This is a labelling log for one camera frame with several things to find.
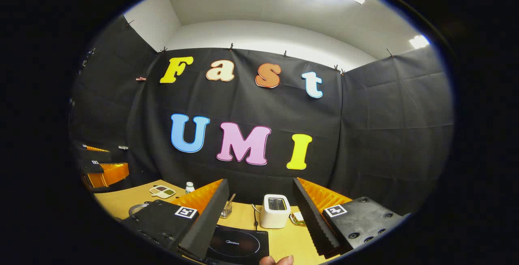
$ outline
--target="black induction cooker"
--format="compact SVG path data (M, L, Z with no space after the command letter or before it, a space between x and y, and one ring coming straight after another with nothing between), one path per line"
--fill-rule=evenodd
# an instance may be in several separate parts
M204 262L209 265L257 265L269 256L268 232L216 226Z

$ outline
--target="orange foam padding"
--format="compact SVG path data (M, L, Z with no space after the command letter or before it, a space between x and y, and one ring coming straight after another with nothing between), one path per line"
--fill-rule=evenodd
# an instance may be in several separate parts
M87 150L95 150L95 151L104 151L104 152L109 152L108 150L102 150L102 149L99 149L97 147L89 147L87 146Z
M103 173L100 174L87 174L92 187L109 187L112 184L119 182L126 178L130 171L128 171L128 163L120 164L99 164Z
M202 215L202 212L206 208L207 204L209 203L209 200L213 197L214 193L216 192L217 188L220 186L220 183L222 183L223 179L220 179L216 182L207 184L203 187L200 187L198 189L195 189L195 191L182 196L180 198L177 198L173 200L171 203L175 205L180 205L184 207L189 208L195 208L198 210L198 213Z
M352 199L323 186L319 186L301 178L297 178L297 180L299 180L306 193L308 193L308 196L312 199L312 202L315 207L317 207L317 210L319 210L319 213L323 213L324 208L352 201Z

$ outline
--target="white ceiling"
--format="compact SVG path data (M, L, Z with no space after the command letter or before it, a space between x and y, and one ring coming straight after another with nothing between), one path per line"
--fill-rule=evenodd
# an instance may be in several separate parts
M182 25L250 19L298 26L380 59L413 49L417 31L379 0L171 0Z

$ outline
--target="light blue letter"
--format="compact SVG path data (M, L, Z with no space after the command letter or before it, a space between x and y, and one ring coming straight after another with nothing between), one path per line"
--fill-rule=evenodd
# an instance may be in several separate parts
M321 84L323 80L321 78L318 78L315 72L306 72L303 73L301 76L306 80L306 93L310 95L310 97L315 97L316 99L318 99L319 97L323 96L323 92L317 90L317 84Z
M208 118L201 116L193 118L193 122L196 124L195 140L193 143L186 143L184 141L184 125L189 121L189 117L184 114L173 114L171 115L171 121L173 121L173 126L171 126L171 143L173 143L176 149L188 153L197 152L202 149L206 125L210 122Z

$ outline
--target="hand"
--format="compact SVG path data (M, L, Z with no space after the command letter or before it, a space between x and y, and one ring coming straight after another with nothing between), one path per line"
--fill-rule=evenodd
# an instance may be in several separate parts
M290 255L284 258L281 258L278 263L274 261L274 258L272 256L263 257L259 261L259 265L293 265L294 263L294 256Z

